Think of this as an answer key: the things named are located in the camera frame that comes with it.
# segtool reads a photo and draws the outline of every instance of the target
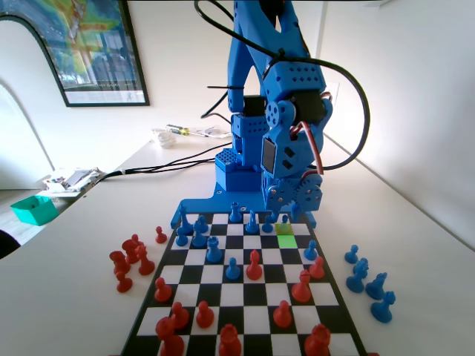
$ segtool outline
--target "blue chess piece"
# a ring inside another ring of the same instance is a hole
[[[185,235],[184,228],[177,229],[178,237],[175,239],[175,242],[178,246],[184,246],[188,243],[188,236]]]
[[[200,215],[198,217],[198,221],[200,222],[200,233],[204,234],[208,231],[208,225],[206,224],[205,217],[203,215]]]
[[[369,265],[368,265],[368,260],[364,257],[362,257],[354,266],[353,266],[353,273],[356,273],[356,266],[358,264],[361,264],[361,263],[366,263],[366,266],[368,266],[369,268]],[[366,278],[368,276],[368,271],[366,270],[364,273],[363,273],[363,278]]]
[[[216,236],[208,238],[208,247],[209,250],[206,252],[206,259],[210,263],[218,263],[223,258],[223,252],[217,247],[219,245],[219,240]]]
[[[191,244],[196,248],[206,246],[206,237],[200,232],[200,222],[198,220],[194,224],[194,236],[191,239]]]
[[[226,269],[226,277],[228,280],[236,280],[240,276],[240,269],[236,266],[236,259],[231,257],[229,259],[229,267]]]
[[[381,300],[383,299],[384,296],[384,289],[383,289],[383,284],[386,280],[387,273],[378,273],[376,276],[376,279],[373,282],[369,282],[364,290],[366,293],[372,297],[373,299],[376,300]]]
[[[355,275],[347,278],[347,287],[350,291],[361,293],[364,290],[363,274],[367,270],[368,266],[364,263],[356,266]]]
[[[246,225],[246,231],[249,234],[255,234],[259,231],[259,225],[256,224],[256,222],[255,222],[255,212],[254,211],[250,211],[250,218],[249,218],[249,222]]]
[[[350,252],[347,252],[346,254],[344,254],[344,259],[348,263],[357,263],[358,256],[356,256],[356,252],[358,252],[358,245],[352,245]]]
[[[269,233],[274,230],[272,226],[272,217],[270,215],[266,215],[266,223],[262,225],[262,231]]]
[[[231,215],[229,215],[229,220],[231,223],[238,223],[243,219],[243,216],[239,212],[239,204],[233,202],[231,204]]]
[[[396,302],[396,296],[393,291],[387,291],[384,293],[382,302],[374,302],[371,304],[371,314],[377,321],[382,323],[389,323],[393,319],[393,315],[389,310],[389,306]]]
[[[315,260],[317,258],[317,251],[315,250],[317,248],[317,242],[315,240],[310,240],[309,241],[309,247],[305,248],[304,250],[304,256],[308,260]]]

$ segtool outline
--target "red chess piece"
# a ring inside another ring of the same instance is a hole
[[[202,329],[206,329],[213,324],[214,320],[214,312],[208,307],[208,303],[206,301],[200,302],[198,304],[198,315],[196,316],[196,322],[198,326]]]
[[[292,315],[287,301],[282,300],[279,307],[274,310],[274,322],[281,328],[286,328],[292,322]]]
[[[139,262],[139,257],[135,253],[135,249],[137,248],[137,246],[138,246],[137,243],[133,241],[132,239],[126,240],[122,244],[122,250],[124,250],[125,253],[127,254],[127,257],[125,258],[127,263],[134,264],[134,263]]]
[[[164,317],[155,326],[158,338],[163,341],[160,356],[182,356],[185,351],[185,343],[178,335],[173,335],[175,324],[172,318]]]
[[[226,324],[220,333],[220,356],[240,356],[242,349],[238,331],[232,324]]]
[[[317,280],[323,278],[325,276],[324,271],[324,258],[318,256],[315,260],[315,263],[310,266],[309,268],[310,275]]]
[[[300,273],[300,283],[292,286],[292,296],[301,303],[306,303],[310,300],[312,293],[309,288],[310,273],[304,269]]]
[[[188,310],[183,308],[180,302],[175,302],[171,307],[171,311],[173,312],[171,318],[174,320],[175,328],[184,328],[185,325],[188,324],[188,320],[190,318],[190,313]]]
[[[157,243],[164,243],[166,242],[166,235],[162,232],[162,227],[161,226],[157,226],[157,228],[155,229],[155,231],[157,232],[157,237],[155,237],[155,241],[157,241]]]
[[[139,246],[135,251],[137,256],[140,258],[139,273],[142,276],[146,276],[153,272],[155,270],[155,263],[147,258],[147,250],[145,249],[145,246]]]
[[[251,252],[251,264],[246,268],[246,274],[250,280],[258,280],[262,276],[262,267],[259,266],[260,258],[258,250]]]
[[[117,272],[124,272],[124,274],[127,274],[127,272],[130,271],[131,265],[129,265],[125,260],[125,255],[122,251],[111,252],[109,258],[114,262],[114,274]]]
[[[126,278],[124,272],[117,272],[116,277],[119,280],[117,291],[119,293],[126,293],[132,287],[132,280],[130,278]]]
[[[323,324],[318,324],[312,330],[312,334],[305,340],[304,348],[306,356],[328,356],[330,351],[330,330]]]
[[[162,277],[157,278],[155,281],[157,291],[155,292],[155,300],[157,302],[164,303],[171,297],[171,286],[165,284],[165,280]]]

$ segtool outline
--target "framed poster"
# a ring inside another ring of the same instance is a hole
[[[150,105],[127,1],[0,0],[0,20],[35,36],[66,106]]]

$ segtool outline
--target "white square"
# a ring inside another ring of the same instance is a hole
[[[202,329],[198,326],[196,322],[196,316],[199,313],[198,307],[194,310],[193,325],[191,326],[191,335],[216,335],[217,334],[217,320],[220,316],[219,306],[210,306],[209,307],[214,312],[213,323],[206,329]]]
[[[202,266],[205,264],[206,250],[189,250],[186,255],[185,265],[186,266]]]
[[[228,225],[228,236],[243,236],[243,235],[244,235],[243,224],[229,224]]]
[[[223,265],[204,265],[201,274],[201,284],[203,283],[222,283]]]
[[[262,262],[264,265],[281,265],[281,250],[279,248],[263,248]]]
[[[236,259],[236,264],[237,265],[243,265],[244,264],[244,250],[233,248],[226,250],[224,253],[224,265],[227,266],[229,265],[229,260],[231,257],[234,257]]]
[[[290,224],[292,226],[292,231],[295,235],[308,236],[310,235],[309,228],[307,224]]]
[[[304,265],[284,265],[284,272],[287,283],[299,283],[300,273],[303,270]]]
[[[266,296],[268,306],[278,306],[282,300],[292,305],[290,301],[289,289],[286,283],[268,283],[266,284]]]
[[[244,284],[224,283],[221,286],[220,306],[243,306]]]
[[[157,336],[155,332],[155,326],[157,326],[158,320],[163,317],[170,316],[171,307],[159,307],[159,308],[147,308],[145,315],[137,332],[137,336],[153,335]]]
[[[262,271],[262,275],[256,279],[256,280],[251,280],[249,277],[247,277],[247,273],[246,273],[246,268],[248,267],[249,265],[244,265],[243,267],[243,272],[244,272],[244,283],[265,283],[265,280],[264,280],[264,271]]]
[[[246,235],[244,237],[244,248],[247,249],[261,249],[261,237],[258,235]]]
[[[329,283],[309,283],[316,306],[337,306],[335,293]]]
[[[301,353],[296,334],[272,334],[270,338],[274,356],[299,355]]]
[[[166,284],[178,284],[180,282],[183,266],[163,266],[160,276]]]
[[[330,345],[328,346],[332,356],[357,356],[355,342],[351,334],[332,334]]]
[[[244,307],[244,334],[270,334],[267,306]]]
[[[173,302],[180,302],[182,306],[196,306],[199,284],[179,284]]]
[[[213,224],[224,224],[228,225],[229,214],[215,214],[213,215]]]
[[[297,333],[312,334],[312,329],[320,323],[317,308],[315,306],[292,306],[292,311]]]

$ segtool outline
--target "black cable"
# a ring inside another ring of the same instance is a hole
[[[227,33],[228,35],[234,37],[235,39],[242,41],[246,45],[250,46],[251,48],[254,48],[255,50],[258,50],[261,53],[266,54],[267,56],[272,57],[272,65],[274,65],[277,62],[303,62],[303,63],[310,63],[314,65],[320,65],[322,67],[327,67],[329,69],[333,69],[337,72],[339,72],[341,75],[343,75],[348,81],[353,85],[353,87],[356,89],[358,92],[358,95],[360,97],[361,103],[363,105],[363,113],[364,113],[364,126],[363,126],[363,132],[361,134],[360,142],[358,146],[356,147],[355,151],[343,162],[338,163],[337,165],[331,165],[329,167],[323,167],[325,171],[331,171],[332,169],[336,168],[341,168],[347,165],[348,163],[352,162],[363,150],[364,144],[366,143],[368,133],[370,131],[370,105],[368,103],[366,93],[363,90],[363,87],[359,84],[359,82],[356,80],[356,78],[348,72],[346,69],[343,67],[340,67],[339,65],[336,65],[331,62],[323,61],[320,59],[313,59],[313,58],[306,58],[306,57],[285,57],[285,52],[284,50],[279,50],[279,53],[274,53],[271,50],[268,50],[264,47],[261,47],[260,45],[249,41],[247,38],[239,35],[233,30],[230,30],[229,28],[223,26],[219,22],[216,22],[215,20],[211,19],[209,16],[207,16],[201,9],[200,5],[198,4],[201,0],[194,0],[194,8],[195,10],[200,14],[200,16],[209,24],[215,26],[218,30],[222,30],[224,33]],[[229,18],[230,16],[229,12],[223,8],[223,6],[218,3],[216,0],[207,0],[211,2],[214,6],[220,8],[226,15],[228,15]]]

